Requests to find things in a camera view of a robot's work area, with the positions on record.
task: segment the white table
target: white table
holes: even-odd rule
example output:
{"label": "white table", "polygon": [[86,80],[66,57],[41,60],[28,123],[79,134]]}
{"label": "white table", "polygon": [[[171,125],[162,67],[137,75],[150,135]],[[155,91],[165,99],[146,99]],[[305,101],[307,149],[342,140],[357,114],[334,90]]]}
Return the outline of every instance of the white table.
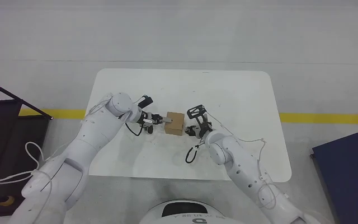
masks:
{"label": "white table", "polygon": [[[257,71],[201,71],[164,69],[103,69],[97,74],[87,111],[108,92],[126,92],[133,101],[146,94],[154,103],[144,111],[165,116],[167,111],[184,113],[203,104],[241,139],[264,138],[262,164],[273,181],[291,178],[291,167],[282,133],[279,113],[270,77]],[[227,133],[214,119],[213,127]],[[185,117],[185,125],[195,124]],[[138,124],[129,124],[135,132]],[[164,133],[164,126],[154,127],[152,135],[139,137],[125,126],[93,160],[89,174],[140,178],[176,178],[230,180],[225,168],[211,160],[202,146],[192,164],[185,162],[195,137]],[[243,143],[258,156],[261,142]]]}

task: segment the black panel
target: black panel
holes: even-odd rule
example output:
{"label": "black panel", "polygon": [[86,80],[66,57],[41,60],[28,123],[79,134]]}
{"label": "black panel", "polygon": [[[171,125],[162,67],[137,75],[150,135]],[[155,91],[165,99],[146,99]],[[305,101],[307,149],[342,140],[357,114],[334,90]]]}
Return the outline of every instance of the black panel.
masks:
{"label": "black panel", "polygon": [[358,223],[358,133],[313,148],[340,224]]}
{"label": "black panel", "polygon": [[173,214],[184,213],[204,213],[207,214],[205,206],[193,202],[173,202],[164,207],[162,217],[171,216]]}
{"label": "black panel", "polygon": [[[33,161],[25,151],[25,143],[32,141],[42,147],[48,124],[49,119],[43,115],[19,116],[16,119],[5,151],[0,157],[0,178],[5,178],[9,175],[36,168],[35,161]],[[36,146],[30,144],[28,149],[35,158],[39,158],[40,152]],[[26,175],[18,176],[11,180],[22,179],[24,177],[26,177]],[[11,195],[16,198],[16,207],[15,205],[14,207],[0,207],[0,216],[12,214],[17,208],[17,203],[22,200],[21,190],[26,183],[27,180],[13,184],[0,185],[0,197]]]}
{"label": "black panel", "polygon": [[20,109],[21,103],[16,100],[0,101],[0,158],[5,151]]}

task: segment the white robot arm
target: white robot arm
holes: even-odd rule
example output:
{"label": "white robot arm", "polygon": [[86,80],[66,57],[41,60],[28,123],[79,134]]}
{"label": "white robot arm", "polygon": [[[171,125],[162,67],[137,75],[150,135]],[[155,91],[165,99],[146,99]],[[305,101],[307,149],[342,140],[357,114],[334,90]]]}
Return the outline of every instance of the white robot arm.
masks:
{"label": "white robot arm", "polygon": [[[171,122],[159,115],[143,112],[144,106],[133,104],[125,93],[105,96],[95,108],[90,110],[76,138],[65,151],[50,159],[40,169],[51,178],[52,190],[50,191],[48,177],[35,173],[23,188],[22,195],[25,200],[14,212],[9,224],[63,223],[66,211],[73,207],[84,191],[92,160],[99,150],[116,136],[123,124],[139,123],[150,133],[153,124]],[[198,114],[203,115],[204,112],[206,111],[202,107]],[[260,207],[272,223],[319,223],[290,203],[272,184],[270,176],[263,167],[259,166],[257,159],[253,158],[234,136],[226,136],[213,130],[205,116],[202,123],[198,119],[197,121],[199,127],[188,127],[186,133],[204,140],[214,162],[225,165],[235,185]],[[161,217],[152,223],[240,222],[226,217],[218,218],[218,216],[192,219],[188,215]]]}
{"label": "white robot arm", "polygon": [[41,167],[40,171],[51,178],[51,193],[48,177],[34,173],[22,190],[25,200],[14,212],[9,224],[63,223],[65,212],[73,207],[84,191],[92,160],[117,135],[123,124],[139,123],[150,132],[153,124],[171,122],[171,119],[158,114],[142,111],[143,107],[153,102],[150,97],[144,97],[145,100],[139,103],[142,107],[133,104],[125,93],[103,97],[84,118],[76,138],[64,152]]}
{"label": "white robot arm", "polygon": [[213,130],[206,112],[202,105],[189,109],[189,118],[195,118],[198,125],[187,127],[185,132],[204,141],[213,161],[225,166],[235,185],[256,203],[271,223],[319,223],[287,199],[260,161],[243,148],[235,136]]}

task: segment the cardboard box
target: cardboard box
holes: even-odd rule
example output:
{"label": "cardboard box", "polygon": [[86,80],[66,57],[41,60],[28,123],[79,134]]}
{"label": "cardboard box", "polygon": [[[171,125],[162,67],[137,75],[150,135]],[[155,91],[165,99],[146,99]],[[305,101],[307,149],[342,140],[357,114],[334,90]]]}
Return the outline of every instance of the cardboard box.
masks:
{"label": "cardboard box", "polygon": [[167,118],[173,119],[173,122],[165,124],[164,130],[166,134],[182,136],[184,127],[184,114],[168,112]]}

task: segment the gray floor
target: gray floor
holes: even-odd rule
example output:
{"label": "gray floor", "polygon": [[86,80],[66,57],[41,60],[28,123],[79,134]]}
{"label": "gray floor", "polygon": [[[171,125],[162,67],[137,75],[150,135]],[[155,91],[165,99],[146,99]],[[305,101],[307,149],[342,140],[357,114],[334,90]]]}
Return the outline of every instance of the gray floor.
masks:
{"label": "gray floor", "polygon": [[[270,75],[281,113],[354,114],[357,6],[354,0],[5,0],[0,85],[40,108],[85,109],[103,68],[257,70]],[[79,120],[53,120],[45,154],[78,128]],[[322,216],[333,223],[310,149],[358,126],[282,128],[293,174],[278,186],[322,223],[329,223]],[[138,223],[152,206],[175,198],[207,202],[246,223],[268,223],[230,181],[99,176],[90,177],[65,223]]]}
{"label": "gray floor", "polygon": [[[76,134],[79,123],[54,120],[45,142],[61,145]],[[357,131],[356,125],[282,124],[292,178],[277,185],[304,211],[322,223],[334,223],[321,182],[309,154],[312,147]],[[196,199],[226,216],[246,223],[268,223],[256,206],[231,181],[136,179],[91,176],[81,200],[65,223],[138,223],[158,203],[177,198]]]}

